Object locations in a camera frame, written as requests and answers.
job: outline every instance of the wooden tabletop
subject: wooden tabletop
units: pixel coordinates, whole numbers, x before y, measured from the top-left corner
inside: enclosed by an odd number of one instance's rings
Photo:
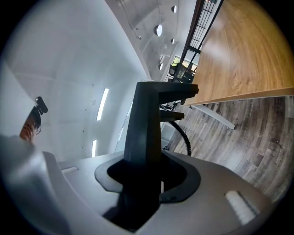
[[[224,0],[200,54],[187,105],[294,95],[294,56],[278,26],[251,0]]]

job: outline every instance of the wood-look floor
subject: wood-look floor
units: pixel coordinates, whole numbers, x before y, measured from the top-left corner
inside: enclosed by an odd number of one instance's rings
[[[223,165],[259,188],[273,201],[282,197],[294,169],[294,98],[275,97],[206,105],[236,125],[227,128],[188,106],[176,108],[179,125],[191,142],[192,156]],[[186,154],[175,132],[169,148]]]
[[[252,0],[224,0],[204,40],[186,104],[294,95],[294,56],[271,17]]]

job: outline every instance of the white ceiling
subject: white ceiling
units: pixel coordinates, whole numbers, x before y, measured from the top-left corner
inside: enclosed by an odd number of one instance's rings
[[[35,144],[59,161],[91,157],[95,139],[98,155],[114,152],[136,83],[147,78],[103,0],[40,3],[13,35],[5,60],[32,100],[43,97],[49,111]]]

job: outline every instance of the black cable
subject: black cable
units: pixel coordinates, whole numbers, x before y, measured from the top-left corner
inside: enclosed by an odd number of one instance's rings
[[[191,156],[192,152],[191,152],[191,144],[190,141],[186,135],[186,133],[182,130],[182,128],[175,122],[175,121],[171,121],[169,122],[183,137],[185,144],[187,146],[187,155]]]

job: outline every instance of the white table leg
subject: white table leg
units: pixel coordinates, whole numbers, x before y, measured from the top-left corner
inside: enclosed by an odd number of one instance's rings
[[[209,116],[215,118],[219,122],[225,124],[228,128],[230,128],[232,130],[235,129],[235,125],[233,123],[229,122],[224,117],[222,117],[221,115],[217,114],[216,112],[214,112],[213,110],[209,109],[208,107],[205,107],[204,105],[192,105],[192,107],[197,108],[198,110],[200,110],[200,111],[208,114]]]

